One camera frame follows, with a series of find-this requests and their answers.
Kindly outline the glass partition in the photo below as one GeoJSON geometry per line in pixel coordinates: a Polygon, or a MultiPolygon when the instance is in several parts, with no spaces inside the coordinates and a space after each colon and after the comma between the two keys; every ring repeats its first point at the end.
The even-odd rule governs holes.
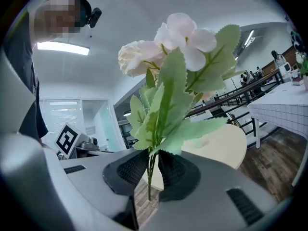
{"type": "Polygon", "coordinates": [[[48,129],[42,141],[56,150],[55,141],[61,128],[70,124],[98,140],[101,150],[124,150],[114,106],[107,100],[61,99],[40,100],[40,110],[48,129]]]}

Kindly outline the white boxy appliance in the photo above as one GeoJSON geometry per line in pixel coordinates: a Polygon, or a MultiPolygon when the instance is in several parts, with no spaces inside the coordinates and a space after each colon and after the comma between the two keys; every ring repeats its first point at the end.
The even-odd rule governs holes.
{"type": "Polygon", "coordinates": [[[288,76],[292,71],[291,66],[288,62],[286,62],[284,65],[281,65],[279,67],[279,70],[282,76],[288,76]]]}

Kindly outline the dark metal railing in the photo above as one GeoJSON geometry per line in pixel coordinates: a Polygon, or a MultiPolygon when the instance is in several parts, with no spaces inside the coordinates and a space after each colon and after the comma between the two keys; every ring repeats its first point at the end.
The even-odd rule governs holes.
{"type": "MultiPolygon", "coordinates": [[[[254,80],[250,84],[244,84],[222,95],[216,93],[208,101],[205,101],[204,98],[200,99],[185,118],[189,118],[191,121],[199,121],[226,117],[228,124],[239,127],[246,136],[249,134],[256,136],[255,119],[251,118],[247,106],[283,82],[286,82],[286,80],[282,80],[280,73],[274,74],[272,72],[262,82],[261,79],[254,80]]],[[[133,95],[141,100],[140,92],[136,90],[115,109],[117,118],[120,118],[118,125],[127,149],[132,148],[138,140],[131,136],[132,126],[127,121],[127,116],[130,115],[131,110],[130,99],[133,95]]]]}

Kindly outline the person's black shirt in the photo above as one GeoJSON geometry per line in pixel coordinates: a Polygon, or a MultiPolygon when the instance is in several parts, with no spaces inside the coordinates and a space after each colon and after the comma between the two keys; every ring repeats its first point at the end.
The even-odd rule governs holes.
{"type": "Polygon", "coordinates": [[[3,41],[5,54],[22,82],[35,96],[19,132],[41,141],[48,133],[39,105],[39,80],[33,66],[33,49],[30,41],[29,12],[24,12],[16,26],[3,41]]]}

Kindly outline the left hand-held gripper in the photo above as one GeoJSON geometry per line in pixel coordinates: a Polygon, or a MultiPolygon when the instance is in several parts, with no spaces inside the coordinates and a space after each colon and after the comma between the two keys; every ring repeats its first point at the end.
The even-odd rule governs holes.
{"type": "Polygon", "coordinates": [[[77,159],[112,153],[106,146],[100,148],[94,137],[89,137],[69,123],[65,123],[59,132],[55,146],[59,159],[77,159]]]}

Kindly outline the white checkered cloth table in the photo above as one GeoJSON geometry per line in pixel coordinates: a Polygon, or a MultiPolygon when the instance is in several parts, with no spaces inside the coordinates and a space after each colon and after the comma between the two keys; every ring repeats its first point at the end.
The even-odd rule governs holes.
{"type": "Polygon", "coordinates": [[[249,103],[255,120],[256,147],[260,147],[259,122],[266,122],[304,137],[308,141],[308,91],[305,85],[287,82],[249,103]]]}

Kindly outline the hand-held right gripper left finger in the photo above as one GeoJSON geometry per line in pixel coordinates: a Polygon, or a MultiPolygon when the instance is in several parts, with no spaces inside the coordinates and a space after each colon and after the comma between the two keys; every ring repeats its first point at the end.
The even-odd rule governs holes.
{"type": "Polygon", "coordinates": [[[61,161],[81,195],[113,221],[138,230],[134,190],[148,165],[148,152],[127,149],[61,161]]]}

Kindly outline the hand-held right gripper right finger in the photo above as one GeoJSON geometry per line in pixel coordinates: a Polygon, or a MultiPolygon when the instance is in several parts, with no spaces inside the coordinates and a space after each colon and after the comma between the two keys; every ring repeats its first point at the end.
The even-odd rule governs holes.
{"type": "Polygon", "coordinates": [[[183,152],[160,152],[164,190],[143,231],[243,231],[276,205],[264,188],[240,171],[183,152]]]}

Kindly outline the long ceiling panel light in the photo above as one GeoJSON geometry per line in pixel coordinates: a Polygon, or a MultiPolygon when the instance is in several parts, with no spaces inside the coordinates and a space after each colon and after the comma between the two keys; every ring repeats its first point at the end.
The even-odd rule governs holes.
{"type": "Polygon", "coordinates": [[[55,42],[55,41],[37,43],[37,49],[69,52],[69,53],[75,53],[75,54],[80,54],[80,55],[85,55],[85,56],[87,56],[90,51],[90,49],[87,47],[82,47],[82,46],[62,43],[62,42],[55,42]]]}
{"type": "Polygon", "coordinates": [[[244,43],[244,46],[246,47],[248,45],[248,43],[250,42],[250,39],[252,38],[254,34],[254,30],[251,30],[250,33],[249,33],[249,36],[247,37],[245,43],[244,43]]]}

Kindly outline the pink flowers with green leaves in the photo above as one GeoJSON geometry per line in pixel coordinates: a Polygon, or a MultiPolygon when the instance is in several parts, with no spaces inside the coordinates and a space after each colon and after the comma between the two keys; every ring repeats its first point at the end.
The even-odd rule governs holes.
{"type": "Polygon", "coordinates": [[[148,184],[154,167],[161,172],[160,201],[181,200],[200,181],[199,169],[181,157],[182,147],[221,128],[227,119],[194,122],[187,116],[204,95],[225,88],[225,80],[237,75],[233,52],[240,37],[237,24],[214,32],[199,28],[185,13],[173,13],[152,41],[134,41],[118,52],[125,75],[145,75],[139,96],[130,99],[127,119],[136,140],[133,148],[145,152],[148,184]]]}

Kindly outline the small white flower arrangement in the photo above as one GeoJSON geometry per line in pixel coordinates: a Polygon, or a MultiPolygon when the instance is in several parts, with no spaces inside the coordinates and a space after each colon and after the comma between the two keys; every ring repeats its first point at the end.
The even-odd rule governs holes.
{"type": "Polygon", "coordinates": [[[301,65],[299,72],[304,80],[305,89],[308,91],[308,56],[305,52],[296,52],[295,57],[296,61],[301,65]]]}

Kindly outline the round light wooden table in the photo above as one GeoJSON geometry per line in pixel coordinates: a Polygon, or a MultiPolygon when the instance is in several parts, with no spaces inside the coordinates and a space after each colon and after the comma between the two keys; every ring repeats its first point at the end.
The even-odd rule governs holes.
{"type": "Polygon", "coordinates": [[[181,155],[188,152],[238,169],[244,160],[246,150],[245,132],[235,125],[225,124],[198,139],[185,141],[181,155]]]}

